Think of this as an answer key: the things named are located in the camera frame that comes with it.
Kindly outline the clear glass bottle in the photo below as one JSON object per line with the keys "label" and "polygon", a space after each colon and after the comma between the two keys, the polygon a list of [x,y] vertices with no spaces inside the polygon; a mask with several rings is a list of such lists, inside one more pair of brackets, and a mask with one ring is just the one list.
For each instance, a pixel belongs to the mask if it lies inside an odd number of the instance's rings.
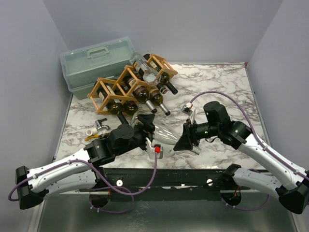
{"label": "clear glass bottle", "polygon": [[[138,112],[136,112],[130,121],[130,126],[133,127],[135,130],[135,125],[138,121]],[[173,150],[174,146],[176,145],[177,141],[181,137],[172,127],[170,127],[168,124],[165,122],[157,119],[156,117],[154,118],[153,124],[155,126],[155,131],[153,133],[153,144],[160,144],[163,149],[164,149],[164,154],[165,156],[168,153],[174,153],[175,151]],[[195,154],[200,154],[201,148],[198,146],[193,146],[193,149],[191,152]]]}

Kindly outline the green wine bottle silver neck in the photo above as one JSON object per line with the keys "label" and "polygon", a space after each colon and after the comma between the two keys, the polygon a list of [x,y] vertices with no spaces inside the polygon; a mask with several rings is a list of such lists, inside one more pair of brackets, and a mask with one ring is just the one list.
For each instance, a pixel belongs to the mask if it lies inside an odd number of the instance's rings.
{"label": "green wine bottle silver neck", "polygon": [[149,94],[150,94],[150,100],[153,103],[153,105],[159,106],[159,108],[164,112],[164,114],[166,116],[169,116],[170,110],[165,106],[163,102],[164,98],[161,95],[161,93],[157,89],[152,88],[150,89]]}

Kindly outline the green wine bottle black neck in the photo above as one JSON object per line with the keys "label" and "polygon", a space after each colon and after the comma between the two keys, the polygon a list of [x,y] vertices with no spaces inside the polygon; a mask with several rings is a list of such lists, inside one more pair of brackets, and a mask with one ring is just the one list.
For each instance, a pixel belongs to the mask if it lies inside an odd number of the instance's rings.
{"label": "green wine bottle black neck", "polygon": [[146,87],[138,86],[133,91],[133,95],[139,102],[144,103],[153,114],[157,112],[157,109],[150,100],[150,93]]}

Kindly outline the clear square liquor bottle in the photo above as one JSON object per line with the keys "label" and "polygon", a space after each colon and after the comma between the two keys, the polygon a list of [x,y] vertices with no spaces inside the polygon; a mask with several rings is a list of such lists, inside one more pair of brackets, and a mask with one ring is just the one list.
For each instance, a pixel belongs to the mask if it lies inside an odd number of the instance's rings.
{"label": "clear square liquor bottle", "polygon": [[166,87],[159,81],[159,73],[148,65],[147,60],[141,54],[134,53],[130,58],[130,62],[144,82],[156,87],[162,94],[167,93]]}

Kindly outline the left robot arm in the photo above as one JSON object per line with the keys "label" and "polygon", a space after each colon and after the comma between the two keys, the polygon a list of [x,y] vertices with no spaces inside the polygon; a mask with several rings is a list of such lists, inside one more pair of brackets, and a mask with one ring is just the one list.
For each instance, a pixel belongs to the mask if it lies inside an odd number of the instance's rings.
{"label": "left robot arm", "polygon": [[133,125],[122,123],[70,156],[43,167],[18,167],[13,191],[17,193],[19,208],[33,208],[51,195],[70,190],[104,190],[107,179],[96,174],[94,168],[111,163],[135,148],[154,153],[151,147],[154,119],[154,114],[137,114],[131,120]]}

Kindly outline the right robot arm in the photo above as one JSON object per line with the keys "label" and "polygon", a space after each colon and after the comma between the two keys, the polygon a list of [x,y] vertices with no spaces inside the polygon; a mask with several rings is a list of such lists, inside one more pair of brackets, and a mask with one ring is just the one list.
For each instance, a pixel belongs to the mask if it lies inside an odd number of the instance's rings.
{"label": "right robot arm", "polygon": [[174,151],[191,150],[200,153],[201,139],[217,137],[270,172],[270,176],[255,173],[237,164],[231,164],[224,172],[222,184],[227,189],[236,186],[249,187],[273,196],[292,213],[302,214],[309,204],[309,172],[292,163],[278,151],[254,134],[253,129],[240,121],[232,121],[226,108],[217,101],[204,105],[207,122],[197,124],[195,110],[187,103],[182,111],[189,115],[183,124],[183,134]]}

